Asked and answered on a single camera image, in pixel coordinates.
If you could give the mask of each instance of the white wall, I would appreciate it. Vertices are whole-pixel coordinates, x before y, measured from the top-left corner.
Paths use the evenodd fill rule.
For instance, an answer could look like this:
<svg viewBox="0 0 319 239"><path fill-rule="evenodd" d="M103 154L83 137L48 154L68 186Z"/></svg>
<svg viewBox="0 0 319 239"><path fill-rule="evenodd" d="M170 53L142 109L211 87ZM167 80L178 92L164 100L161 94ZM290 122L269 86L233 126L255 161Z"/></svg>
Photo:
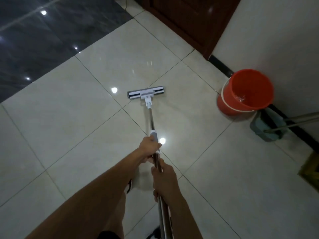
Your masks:
<svg viewBox="0 0 319 239"><path fill-rule="evenodd" d="M319 0L241 0L213 55L267 75L287 116L319 111ZM319 123L302 127L319 141Z"/></svg>

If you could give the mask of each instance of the flat mop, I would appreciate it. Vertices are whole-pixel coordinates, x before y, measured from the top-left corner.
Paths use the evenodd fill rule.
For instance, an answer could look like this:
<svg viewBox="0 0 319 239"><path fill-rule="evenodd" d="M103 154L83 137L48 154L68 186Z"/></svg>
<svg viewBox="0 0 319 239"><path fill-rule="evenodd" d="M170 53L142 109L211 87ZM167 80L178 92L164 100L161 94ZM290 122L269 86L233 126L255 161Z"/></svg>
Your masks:
<svg viewBox="0 0 319 239"><path fill-rule="evenodd" d="M158 141L158 139L157 139L157 133L154 127L151 106L152 106L152 97L154 97L154 95L161 94L161 93L164 93L163 86L127 92L127 97L130 99L139 98L139 97L141 99L145 99L145 104L150 116L150 126L151 126L150 135L153 135L156 141ZM153 161L154 161L155 168L157 168L159 172L161 173L162 168L160 166L160 151L159 150L153 154ZM160 230L161 230L161 237L162 239L173 239L168 207L161 196L158 197L158 207L159 207L159 224L160 224Z"/></svg>

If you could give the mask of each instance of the dark marble floor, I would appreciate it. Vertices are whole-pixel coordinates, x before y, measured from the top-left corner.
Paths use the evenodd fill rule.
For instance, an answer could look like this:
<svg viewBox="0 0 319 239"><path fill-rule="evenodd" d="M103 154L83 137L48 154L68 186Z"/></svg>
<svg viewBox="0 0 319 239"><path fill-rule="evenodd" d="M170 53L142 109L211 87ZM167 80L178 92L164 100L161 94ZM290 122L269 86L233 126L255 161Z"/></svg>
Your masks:
<svg viewBox="0 0 319 239"><path fill-rule="evenodd" d="M114 0L50 1L1 0L0 102L132 18Z"/></svg>

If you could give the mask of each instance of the plastic bucket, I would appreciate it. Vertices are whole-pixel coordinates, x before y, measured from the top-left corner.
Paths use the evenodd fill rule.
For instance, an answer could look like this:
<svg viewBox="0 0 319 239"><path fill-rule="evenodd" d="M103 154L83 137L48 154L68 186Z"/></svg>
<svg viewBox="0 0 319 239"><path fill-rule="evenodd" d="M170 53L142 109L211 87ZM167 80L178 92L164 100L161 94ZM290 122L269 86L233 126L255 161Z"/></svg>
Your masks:
<svg viewBox="0 0 319 239"><path fill-rule="evenodd" d="M269 78L257 70L243 69L224 84L217 106L225 115L235 116L266 108L273 99L274 88Z"/></svg>

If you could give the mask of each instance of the shorts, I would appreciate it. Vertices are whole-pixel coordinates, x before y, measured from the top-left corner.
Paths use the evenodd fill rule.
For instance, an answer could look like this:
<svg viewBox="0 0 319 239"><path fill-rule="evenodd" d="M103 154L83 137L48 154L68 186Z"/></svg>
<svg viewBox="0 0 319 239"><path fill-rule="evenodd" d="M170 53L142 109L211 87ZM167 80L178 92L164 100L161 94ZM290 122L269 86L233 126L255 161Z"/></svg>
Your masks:
<svg viewBox="0 0 319 239"><path fill-rule="evenodd" d="M113 231L102 231L97 239L120 239Z"/></svg>

